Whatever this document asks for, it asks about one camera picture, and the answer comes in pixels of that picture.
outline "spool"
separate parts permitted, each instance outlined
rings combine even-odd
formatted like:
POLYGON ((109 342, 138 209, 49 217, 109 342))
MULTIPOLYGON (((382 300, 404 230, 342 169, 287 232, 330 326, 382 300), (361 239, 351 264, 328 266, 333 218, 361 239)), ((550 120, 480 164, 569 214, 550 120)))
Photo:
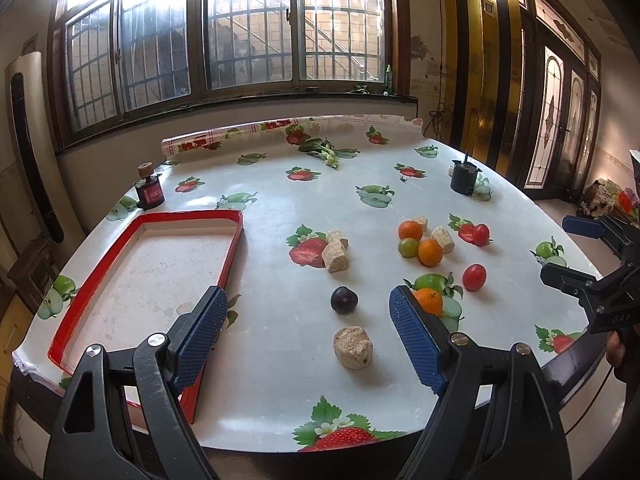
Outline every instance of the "spool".
POLYGON ((451 189, 456 193, 470 196, 474 192, 476 178, 480 170, 475 164, 468 161, 469 154, 465 153, 465 160, 453 160, 453 175, 451 175, 451 189))

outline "metal screw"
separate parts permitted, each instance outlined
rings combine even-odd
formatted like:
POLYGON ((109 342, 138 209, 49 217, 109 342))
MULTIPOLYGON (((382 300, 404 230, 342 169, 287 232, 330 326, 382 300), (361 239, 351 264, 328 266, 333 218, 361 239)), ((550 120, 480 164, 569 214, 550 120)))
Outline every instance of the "metal screw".
POLYGON ((517 343, 516 352, 520 355, 529 355, 531 353, 531 347, 526 343, 517 343))
POLYGON ((146 342, 151 346, 160 346, 162 343, 164 343, 165 339, 166 337, 164 336, 164 334, 152 334, 149 336, 146 342))
POLYGON ((466 344, 469 342, 469 338, 462 332, 455 332, 451 334, 451 342, 455 346, 466 346, 466 344))
POLYGON ((95 357, 100 353, 100 345, 88 346, 85 352, 89 357, 95 357))

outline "air conditioner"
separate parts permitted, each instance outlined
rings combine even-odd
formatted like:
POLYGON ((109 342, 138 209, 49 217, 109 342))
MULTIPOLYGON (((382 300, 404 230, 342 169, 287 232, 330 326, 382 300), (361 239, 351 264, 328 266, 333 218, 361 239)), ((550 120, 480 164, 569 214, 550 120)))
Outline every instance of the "air conditioner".
POLYGON ((85 238, 60 176, 44 104, 42 53, 31 52, 4 71, 6 106, 15 158, 42 232, 60 264, 85 238))

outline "red label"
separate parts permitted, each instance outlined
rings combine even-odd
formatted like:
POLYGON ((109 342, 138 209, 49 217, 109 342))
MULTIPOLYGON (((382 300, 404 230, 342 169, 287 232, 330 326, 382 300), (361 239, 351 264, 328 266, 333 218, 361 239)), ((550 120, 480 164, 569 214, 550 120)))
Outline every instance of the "red label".
POLYGON ((155 182, 151 186, 145 187, 145 189, 142 190, 142 193, 145 195, 145 202, 148 204, 153 204, 164 196, 159 182, 155 182))

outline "table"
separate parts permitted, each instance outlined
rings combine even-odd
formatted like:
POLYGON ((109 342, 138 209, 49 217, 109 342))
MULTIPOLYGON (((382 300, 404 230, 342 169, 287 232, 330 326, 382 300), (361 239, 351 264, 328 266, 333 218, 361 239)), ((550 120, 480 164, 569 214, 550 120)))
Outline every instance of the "table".
MULTIPOLYGON (((195 137, 176 142, 174 151, 195 137)), ((329 415, 340 412, 333 417, 342 419, 336 426, 362 424, 366 418, 381 432, 380 439, 423 428, 436 398, 418 382, 386 305, 388 293, 404 278, 413 281, 425 272, 452 271, 459 283, 469 264, 483 264, 487 284, 460 301, 460 330, 483 346, 510 348, 527 342, 540 364, 556 355, 555 336, 572 339, 586 325, 575 300, 542 285, 540 265, 529 251, 553 236, 564 247, 569 266, 599 276, 588 259, 542 210, 482 164, 493 191, 491 201, 478 202, 450 190, 447 170, 461 154, 424 139, 419 123, 395 116, 303 118, 226 128, 204 137, 209 149, 177 153, 159 168, 166 201, 156 209, 237 208, 244 214, 245 238, 226 288, 229 298, 240 294, 233 307, 238 315, 207 363, 193 426, 203 446, 301 449, 299 441, 308 442, 308 432, 298 431, 298 441, 292 433, 314 422, 312 412, 321 397, 331 406, 329 415), (336 148, 358 152, 344 152, 355 156, 340 158, 334 170, 298 151, 305 135, 327 136, 336 148), (422 156, 425 146, 436 147, 429 152, 437 156, 422 156), (371 205, 370 197, 356 190, 365 186, 388 186, 391 202, 371 205), (426 216, 431 229, 446 226, 450 214, 484 222, 494 242, 478 248, 454 235, 456 248, 433 269, 398 254, 396 229, 402 220, 426 216), (312 250, 290 254, 331 228, 349 237, 347 271, 329 274, 315 267, 312 250), (352 288, 360 298, 349 316, 338 316, 328 304, 339 285, 352 288), (342 368, 332 350, 333 334, 351 324, 363 326, 374 343, 373 362, 361 372, 342 368)), ((79 286, 139 214, 143 212, 115 207, 62 275, 79 286)), ((202 284, 203 292, 207 285, 202 284)), ((59 392, 62 372, 46 352, 64 313, 36 318, 14 352, 21 371, 59 392)), ((488 392, 481 392, 479 402, 487 398, 488 392)))

